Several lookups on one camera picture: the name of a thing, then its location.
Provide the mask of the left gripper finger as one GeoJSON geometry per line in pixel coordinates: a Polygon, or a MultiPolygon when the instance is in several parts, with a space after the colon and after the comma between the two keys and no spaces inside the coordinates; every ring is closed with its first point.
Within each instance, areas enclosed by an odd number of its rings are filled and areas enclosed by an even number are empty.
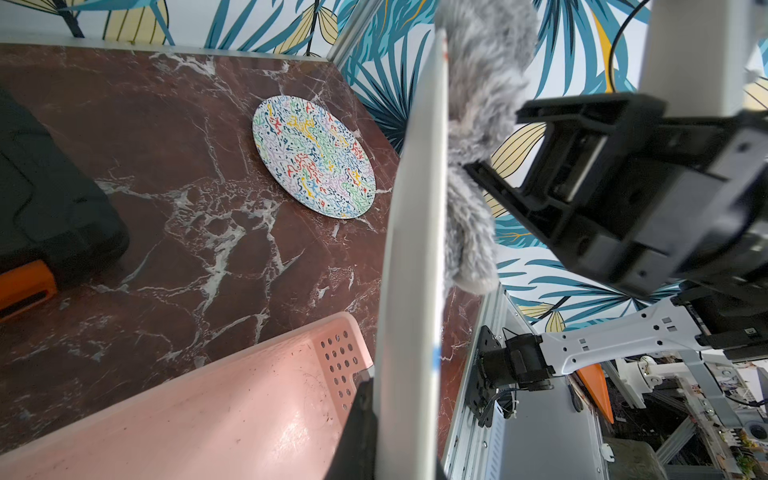
{"type": "Polygon", "coordinates": [[[378,421],[373,411],[372,379],[362,382],[351,409],[325,480],[372,480],[378,421]]]}

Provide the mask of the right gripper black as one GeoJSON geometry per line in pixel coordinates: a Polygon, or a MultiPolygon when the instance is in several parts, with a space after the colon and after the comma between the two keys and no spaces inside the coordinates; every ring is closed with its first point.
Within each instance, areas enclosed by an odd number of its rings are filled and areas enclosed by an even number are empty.
{"type": "Polygon", "coordinates": [[[669,117],[644,94],[533,100],[545,127],[520,186],[470,177],[570,271],[635,296],[682,279],[767,296],[767,116],[669,117]]]}

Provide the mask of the white plaid striped plate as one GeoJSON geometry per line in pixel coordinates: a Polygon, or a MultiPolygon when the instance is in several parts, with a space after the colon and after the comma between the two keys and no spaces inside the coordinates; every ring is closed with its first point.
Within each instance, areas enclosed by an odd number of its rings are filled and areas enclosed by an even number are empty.
{"type": "Polygon", "coordinates": [[[435,33],[389,209],[377,325],[375,478],[437,472],[447,188],[448,53],[435,33]]]}

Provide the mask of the pink plastic basket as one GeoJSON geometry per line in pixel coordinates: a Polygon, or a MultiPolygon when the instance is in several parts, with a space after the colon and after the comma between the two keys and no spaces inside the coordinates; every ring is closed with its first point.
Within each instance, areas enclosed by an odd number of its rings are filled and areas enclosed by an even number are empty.
{"type": "Polygon", "coordinates": [[[321,479],[373,364],[339,312],[4,454],[5,479],[321,479]]]}

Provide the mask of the grey microfibre cloth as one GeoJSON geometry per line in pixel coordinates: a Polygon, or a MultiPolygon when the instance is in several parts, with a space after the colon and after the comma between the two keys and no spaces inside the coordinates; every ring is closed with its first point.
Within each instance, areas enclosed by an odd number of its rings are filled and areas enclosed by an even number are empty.
{"type": "Polygon", "coordinates": [[[448,54],[444,284],[485,295],[498,283],[495,226],[465,168],[490,160],[517,123],[538,19],[529,1],[442,1],[435,27],[448,54]]]}

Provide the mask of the colourful squiggle pattern plate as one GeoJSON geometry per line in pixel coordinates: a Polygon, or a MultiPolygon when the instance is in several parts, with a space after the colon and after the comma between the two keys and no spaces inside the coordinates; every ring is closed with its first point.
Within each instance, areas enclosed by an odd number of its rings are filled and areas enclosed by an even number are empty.
{"type": "Polygon", "coordinates": [[[324,107],[278,95],[252,117],[257,151],[272,177],[308,209],[353,219],[373,205],[376,179],[355,135],[324,107]]]}

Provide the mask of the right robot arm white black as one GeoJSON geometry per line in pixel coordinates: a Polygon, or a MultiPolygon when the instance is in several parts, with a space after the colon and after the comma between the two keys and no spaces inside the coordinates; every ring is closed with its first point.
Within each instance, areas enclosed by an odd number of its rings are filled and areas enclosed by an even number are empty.
{"type": "Polygon", "coordinates": [[[656,1],[634,93],[531,100],[544,139],[520,187],[470,177],[562,265],[630,296],[681,291],[574,332],[516,336],[494,376],[535,388],[625,356],[767,355],[767,115],[745,106],[763,1],[656,1]]]}

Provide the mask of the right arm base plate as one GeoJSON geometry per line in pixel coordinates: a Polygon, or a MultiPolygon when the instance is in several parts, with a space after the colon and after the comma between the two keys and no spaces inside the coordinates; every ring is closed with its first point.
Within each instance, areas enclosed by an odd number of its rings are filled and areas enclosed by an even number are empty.
{"type": "Polygon", "coordinates": [[[479,427],[492,426],[493,397],[507,375],[504,353],[491,329],[483,325],[478,332],[465,393],[465,406],[479,427]]]}

